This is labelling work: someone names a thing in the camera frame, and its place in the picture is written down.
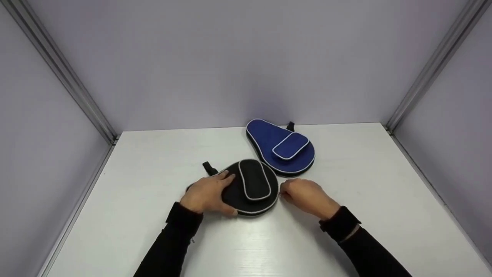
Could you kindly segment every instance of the black cuff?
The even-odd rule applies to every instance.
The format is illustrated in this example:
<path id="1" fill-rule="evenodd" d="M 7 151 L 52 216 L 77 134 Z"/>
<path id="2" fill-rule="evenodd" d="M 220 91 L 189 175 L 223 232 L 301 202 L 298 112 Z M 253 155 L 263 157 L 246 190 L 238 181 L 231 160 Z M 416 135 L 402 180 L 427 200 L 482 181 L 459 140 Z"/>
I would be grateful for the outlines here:
<path id="1" fill-rule="evenodd" d="M 342 206 L 332 218 L 325 221 L 320 220 L 319 227 L 336 242 L 340 242 L 350 235 L 357 224 L 360 223 L 347 207 Z"/>
<path id="2" fill-rule="evenodd" d="M 202 213 L 195 213 L 181 206 L 179 202 L 174 202 L 167 216 L 166 223 L 179 226 L 183 232 L 193 237 L 198 231 L 202 220 Z"/>

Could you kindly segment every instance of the right hand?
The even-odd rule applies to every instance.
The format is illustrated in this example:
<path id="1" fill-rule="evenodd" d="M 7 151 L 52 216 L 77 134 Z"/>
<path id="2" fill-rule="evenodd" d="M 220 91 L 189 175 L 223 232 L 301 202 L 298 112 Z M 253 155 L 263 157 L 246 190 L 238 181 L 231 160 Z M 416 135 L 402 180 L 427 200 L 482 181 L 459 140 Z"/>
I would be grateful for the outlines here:
<path id="1" fill-rule="evenodd" d="M 280 194 L 300 210 L 328 220 L 340 209 L 340 204 L 331 199 L 315 182 L 304 179 L 291 179 L 280 185 Z"/>

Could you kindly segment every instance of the black sleeve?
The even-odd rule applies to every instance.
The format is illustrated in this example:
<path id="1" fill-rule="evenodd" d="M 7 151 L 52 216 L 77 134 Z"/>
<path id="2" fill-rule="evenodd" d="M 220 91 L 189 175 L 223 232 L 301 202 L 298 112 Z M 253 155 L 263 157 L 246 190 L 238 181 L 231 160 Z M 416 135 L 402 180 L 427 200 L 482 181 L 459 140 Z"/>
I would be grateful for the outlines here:
<path id="1" fill-rule="evenodd" d="M 134 277 L 178 277 L 191 239 L 198 231 L 203 214 L 175 202 L 167 225 L 152 244 Z"/>
<path id="2" fill-rule="evenodd" d="M 338 244 L 352 261 L 360 277 L 411 277 L 393 255 L 362 227 L 346 241 Z"/>
<path id="3" fill-rule="evenodd" d="M 347 212 L 348 209 L 342 207 L 332 219 L 325 222 L 320 221 L 320 224 L 321 229 L 337 241 L 347 254 L 359 276 L 411 277 L 393 255 L 362 227 L 358 227 L 358 230 L 348 239 L 341 239 L 348 237 L 360 223 L 352 213 L 348 212 L 348 215 Z"/>

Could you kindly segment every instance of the black strap loop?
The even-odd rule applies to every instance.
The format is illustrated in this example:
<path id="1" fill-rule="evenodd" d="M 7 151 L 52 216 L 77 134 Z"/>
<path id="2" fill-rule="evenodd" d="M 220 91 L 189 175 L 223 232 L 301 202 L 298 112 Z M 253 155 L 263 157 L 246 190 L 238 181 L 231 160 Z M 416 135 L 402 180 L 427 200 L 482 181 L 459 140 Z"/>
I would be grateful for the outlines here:
<path id="1" fill-rule="evenodd" d="M 294 122 L 290 121 L 286 129 L 291 132 L 294 132 Z"/>
<path id="2" fill-rule="evenodd" d="M 215 174 L 218 174 L 218 171 L 217 171 L 215 168 L 213 168 L 213 167 L 210 165 L 210 163 L 209 163 L 209 162 L 204 162 L 204 163 L 202 163 L 202 165 L 203 165 L 203 167 L 205 168 L 205 171 L 207 172 L 207 174 L 208 174 L 209 176 L 213 176 L 213 175 L 215 175 Z"/>

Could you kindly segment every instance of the blue paddle case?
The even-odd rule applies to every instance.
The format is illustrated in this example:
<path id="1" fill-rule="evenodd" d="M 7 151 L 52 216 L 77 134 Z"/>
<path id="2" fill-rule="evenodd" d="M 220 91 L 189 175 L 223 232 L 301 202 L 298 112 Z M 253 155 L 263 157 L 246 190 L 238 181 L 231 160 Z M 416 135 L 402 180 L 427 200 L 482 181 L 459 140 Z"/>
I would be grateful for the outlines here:
<path id="1" fill-rule="evenodd" d="M 246 125 L 246 136 L 258 158 L 277 175 L 295 177 L 306 172 L 314 163 L 314 146 L 305 136 L 263 119 L 253 119 Z"/>

